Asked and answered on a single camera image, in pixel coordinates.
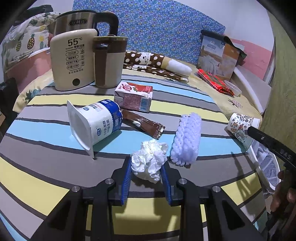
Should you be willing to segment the right hand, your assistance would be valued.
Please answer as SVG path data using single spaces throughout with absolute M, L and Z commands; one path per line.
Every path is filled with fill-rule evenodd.
M 270 205 L 272 212 L 275 212 L 284 201 L 295 203 L 295 189 L 292 188 L 292 174 L 288 170 L 282 170 L 277 176 L 281 182 L 278 183 L 273 194 Z

